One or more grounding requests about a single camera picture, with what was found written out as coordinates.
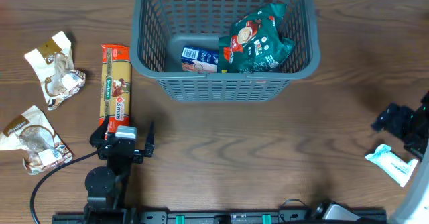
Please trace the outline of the San Remo spaghetti pack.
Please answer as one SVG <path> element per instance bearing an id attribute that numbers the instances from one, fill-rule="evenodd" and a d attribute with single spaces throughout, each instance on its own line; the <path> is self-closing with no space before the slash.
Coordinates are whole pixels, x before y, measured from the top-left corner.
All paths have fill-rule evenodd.
<path id="1" fill-rule="evenodd" d="M 131 104 L 131 61 L 129 47 L 102 44 L 101 100 L 99 125 L 107 117 L 106 134 L 115 133 L 120 125 L 128 126 Z"/>

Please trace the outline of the white teal tissue pack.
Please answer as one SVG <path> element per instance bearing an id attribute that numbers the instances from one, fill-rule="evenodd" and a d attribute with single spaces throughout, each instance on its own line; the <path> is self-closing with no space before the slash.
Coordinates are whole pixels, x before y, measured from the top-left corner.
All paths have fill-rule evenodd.
<path id="1" fill-rule="evenodd" d="M 417 159 L 404 162 L 391 151 L 391 146 L 381 144 L 375 151 L 367 154 L 365 159 L 379 166 L 390 177 L 392 177 L 400 187 L 404 187 L 411 178 L 412 172 L 418 164 Z"/>

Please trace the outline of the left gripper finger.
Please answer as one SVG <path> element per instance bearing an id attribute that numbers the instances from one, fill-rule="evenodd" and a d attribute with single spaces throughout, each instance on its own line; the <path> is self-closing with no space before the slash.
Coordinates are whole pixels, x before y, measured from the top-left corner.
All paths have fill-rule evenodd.
<path id="1" fill-rule="evenodd" d="M 90 136 L 89 143 L 94 148 L 100 148 L 105 142 L 105 134 L 109 126 L 109 116 L 105 117 L 103 122 L 98 126 L 98 128 Z"/>
<path id="2" fill-rule="evenodd" d="M 154 122 L 152 121 L 145 141 L 144 156 L 152 157 L 154 152 L 155 139 L 154 139 Z"/>

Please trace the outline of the grey plastic basket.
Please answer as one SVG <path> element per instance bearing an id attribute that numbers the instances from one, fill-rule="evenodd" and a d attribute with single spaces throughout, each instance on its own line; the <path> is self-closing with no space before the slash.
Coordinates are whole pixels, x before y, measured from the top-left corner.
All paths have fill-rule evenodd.
<path id="1" fill-rule="evenodd" d="M 294 41 L 273 72 L 203 73 L 182 69 L 183 53 L 217 50 L 219 39 L 247 14 L 286 6 L 279 34 Z M 310 76 L 320 62 L 314 0 L 135 0 L 131 63 L 178 101 L 268 101 L 290 82 Z"/>

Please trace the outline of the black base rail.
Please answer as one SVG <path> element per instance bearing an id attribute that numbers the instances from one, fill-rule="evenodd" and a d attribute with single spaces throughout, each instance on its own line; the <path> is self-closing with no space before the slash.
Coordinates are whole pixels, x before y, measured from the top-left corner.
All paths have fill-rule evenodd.
<path id="1" fill-rule="evenodd" d="M 221 212 L 169 212 L 142 211 L 137 209 L 95 210 L 87 208 L 83 213 L 59 213 L 52 216 L 52 224 L 286 224 L 286 223 L 375 223 L 386 224 L 385 211 L 355 209 L 357 220 L 327 220 L 312 215 L 306 207 L 290 207 L 264 211 Z"/>

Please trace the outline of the green Nescafe coffee bag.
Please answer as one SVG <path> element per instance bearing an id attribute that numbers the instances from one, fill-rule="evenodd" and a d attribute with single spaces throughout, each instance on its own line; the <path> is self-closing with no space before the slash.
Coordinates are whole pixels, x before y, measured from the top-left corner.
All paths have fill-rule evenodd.
<path id="1" fill-rule="evenodd" d="M 219 38 L 218 73 L 273 72 L 294 49 L 295 42 L 280 36 L 285 4 L 268 4 L 236 23 Z"/>

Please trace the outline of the white brown snack bag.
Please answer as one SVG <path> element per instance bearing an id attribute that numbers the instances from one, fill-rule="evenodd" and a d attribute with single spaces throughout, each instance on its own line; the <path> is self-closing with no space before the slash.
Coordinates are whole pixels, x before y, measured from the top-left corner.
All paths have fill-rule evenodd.
<path id="1" fill-rule="evenodd" d="M 49 111 L 57 109 L 85 85 L 86 74 L 75 69 L 72 43 L 63 31 L 26 53 L 24 58 L 40 82 Z"/>
<path id="2" fill-rule="evenodd" d="M 18 115 L 1 132 L 1 150 L 25 150 L 23 166 L 29 175 L 70 162 L 73 154 L 35 105 Z"/>

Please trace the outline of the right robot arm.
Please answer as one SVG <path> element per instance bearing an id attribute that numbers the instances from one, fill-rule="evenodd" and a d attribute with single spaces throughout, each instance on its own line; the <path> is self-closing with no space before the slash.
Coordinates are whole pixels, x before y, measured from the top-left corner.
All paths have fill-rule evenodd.
<path id="1" fill-rule="evenodd" d="M 324 201 L 312 220 L 319 223 L 427 223 L 428 222 L 428 94 L 417 109 L 390 103 L 371 124 L 377 133 L 394 137 L 406 160 L 390 144 L 379 144 L 365 159 L 387 174 L 405 193 L 390 210 L 382 207 L 352 208 L 335 201 Z"/>

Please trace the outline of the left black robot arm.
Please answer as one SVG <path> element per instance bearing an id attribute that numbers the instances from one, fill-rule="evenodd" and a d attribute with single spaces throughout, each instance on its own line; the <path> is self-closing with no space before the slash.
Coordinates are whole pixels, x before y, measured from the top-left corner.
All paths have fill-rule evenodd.
<path id="1" fill-rule="evenodd" d="M 131 167 L 141 164 L 154 152 L 154 124 L 149 127 L 145 147 L 139 150 L 137 129 L 119 126 L 115 133 L 108 131 L 109 118 L 106 117 L 90 137 L 90 145 L 97 149 L 99 159 L 106 162 L 91 170 L 85 179 L 88 191 L 84 211 L 85 223 L 134 224 L 140 222 L 137 209 L 126 207 L 125 194 Z"/>

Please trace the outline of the blue food box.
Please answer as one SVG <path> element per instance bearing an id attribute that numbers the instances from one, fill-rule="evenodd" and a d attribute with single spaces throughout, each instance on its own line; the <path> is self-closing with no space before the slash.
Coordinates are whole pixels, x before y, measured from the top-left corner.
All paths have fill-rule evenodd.
<path id="1" fill-rule="evenodd" d="M 182 49 L 182 70 L 186 72 L 216 73 L 219 54 L 214 50 L 185 46 Z"/>

